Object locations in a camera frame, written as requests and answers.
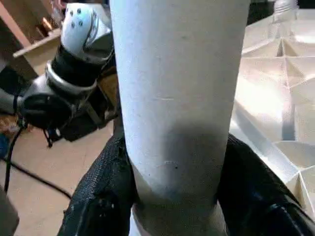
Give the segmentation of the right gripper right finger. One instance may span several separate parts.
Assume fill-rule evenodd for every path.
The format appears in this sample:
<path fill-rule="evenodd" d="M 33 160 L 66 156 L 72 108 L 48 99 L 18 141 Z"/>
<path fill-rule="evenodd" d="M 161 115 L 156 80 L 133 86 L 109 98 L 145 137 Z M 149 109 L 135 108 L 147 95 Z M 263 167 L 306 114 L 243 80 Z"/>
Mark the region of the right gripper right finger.
<path fill-rule="evenodd" d="M 229 236 L 313 236 L 315 223 L 280 178 L 229 134 L 218 186 Z"/>

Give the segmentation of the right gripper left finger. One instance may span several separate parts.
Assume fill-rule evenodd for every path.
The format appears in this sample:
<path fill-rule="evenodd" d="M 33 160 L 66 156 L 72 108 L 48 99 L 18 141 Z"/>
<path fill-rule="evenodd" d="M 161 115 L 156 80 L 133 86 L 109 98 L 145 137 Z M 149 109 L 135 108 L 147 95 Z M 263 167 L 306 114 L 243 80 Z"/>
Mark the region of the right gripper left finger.
<path fill-rule="evenodd" d="M 123 133 L 115 133 L 78 183 L 58 234 L 127 236 L 135 183 Z"/>

